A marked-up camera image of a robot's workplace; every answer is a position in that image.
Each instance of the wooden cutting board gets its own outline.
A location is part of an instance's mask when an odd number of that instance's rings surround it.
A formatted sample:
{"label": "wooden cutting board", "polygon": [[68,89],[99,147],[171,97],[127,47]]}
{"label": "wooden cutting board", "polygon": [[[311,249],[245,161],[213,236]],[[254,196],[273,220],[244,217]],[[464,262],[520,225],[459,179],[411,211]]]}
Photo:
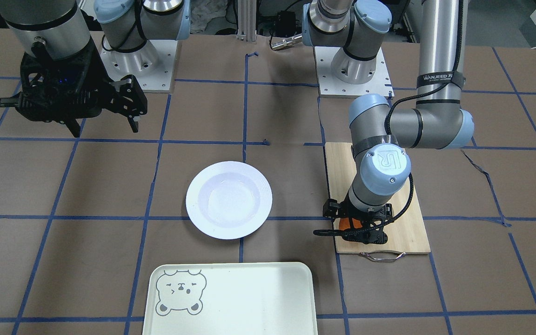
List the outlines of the wooden cutting board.
{"label": "wooden cutting board", "polygon": [[[327,142],[326,167],[328,168],[330,198],[337,201],[344,200],[357,172],[351,153],[351,143]],[[390,199],[394,213],[398,213],[404,207],[408,196],[409,181],[407,180],[400,191]],[[339,222],[340,219],[334,221],[334,229],[338,229]],[[335,237],[336,251],[339,253],[406,252],[408,254],[431,251],[416,190],[407,212],[395,222],[385,226],[383,230],[388,235],[388,242],[385,244],[363,244]]]}

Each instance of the white plate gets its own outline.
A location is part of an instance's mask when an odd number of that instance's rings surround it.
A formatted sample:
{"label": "white plate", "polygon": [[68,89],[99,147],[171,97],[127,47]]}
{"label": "white plate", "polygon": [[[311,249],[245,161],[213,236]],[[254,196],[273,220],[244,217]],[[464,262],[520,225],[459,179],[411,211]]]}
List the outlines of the white plate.
{"label": "white plate", "polygon": [[161,265],[150,276],[143,335],[317,335],[303,263]]}
{"label": "white plate", "polygon": [[272,208],[272,190],[253,166],[222,161],[192,180],[185,206],[200,231],[232,240],[253,233],[264,223]]}

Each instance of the bear face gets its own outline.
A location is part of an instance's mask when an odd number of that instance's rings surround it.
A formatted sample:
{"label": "bear face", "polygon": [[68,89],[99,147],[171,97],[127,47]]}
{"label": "bear face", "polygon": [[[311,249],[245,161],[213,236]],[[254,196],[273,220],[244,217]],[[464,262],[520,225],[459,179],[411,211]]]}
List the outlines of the bear face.
{"label": "bear face", "polygon": [[156,289],[158,303],[155,307],[157,314],[166,316],[171,310],[187,310],[191,315],[202,311],[202,292],[206,288],[206,277],[202,271],[192,274],[187,271],[176,271],[158,277]]}

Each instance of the metal post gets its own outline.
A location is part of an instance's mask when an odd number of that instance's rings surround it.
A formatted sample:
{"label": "metal post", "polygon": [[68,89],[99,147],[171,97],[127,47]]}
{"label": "metal post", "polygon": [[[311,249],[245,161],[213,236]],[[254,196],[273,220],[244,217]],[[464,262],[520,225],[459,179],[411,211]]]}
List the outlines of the metal post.
{"label": "metal post", "polygon": [[255,43],[255,0],[239,0],[237,3],[237,39]]}

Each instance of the blue joint cap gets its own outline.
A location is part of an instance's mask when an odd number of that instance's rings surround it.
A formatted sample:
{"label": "blue joint cap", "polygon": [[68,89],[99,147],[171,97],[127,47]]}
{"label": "blue joint cap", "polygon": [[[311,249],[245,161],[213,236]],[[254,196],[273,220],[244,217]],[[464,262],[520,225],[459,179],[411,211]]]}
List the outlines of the blue joint cap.
{"label": "blue joint cap", "polygon": [[302,32],[302,41],[304,45],[308,47],[313,47],[311,44],[311,36],[309,35],[309,17],[307,16],[307,11],[309,11],[310,4],[303,5],[303,20],[301,21],[301,32]]}
{"label": "blue joint cap", "polygon": [[393,195],[411,172],[409,155],[396,144],[382,143],[365,153],[361,160],[361,180],[377,195]]}
{"label": "blue joint cap", "polygon": [[119,19],[133,5],[134,0],[95,0],[94,13],[98,23],[104,25]]}
{"label": "blue joint cap", "polygon": [[190,11],[189,0],[183,0],[183,16],[181,16],[181,25],[175,40],[187,40],[189,37],[189,31],[191,30]]}
{"label": "blue joint cap", "polygon": [[376,107],[378,105],[387,105],[388,100],[379,94],[369,93],[356,98],[348,108],[348,125],[357,119],[366,110]]}
{"label": "blue joint cap", "polygon": [[460,109],[460,112],[462,112],[462,125],[460,126],[460,130],[458,131],[458,134],[456,134],[455,139],[445,146],[444,149],[462,148],[466,146],[470,141],[470,138],[473,137],[473,133],[475,132],[473,116],[464,109]]}
{"label": "blue joint cap", "polygon": [[381,34],[387,33],[390,29],[392,13],[378,0],[357,0],[355,13],[365,25]]}

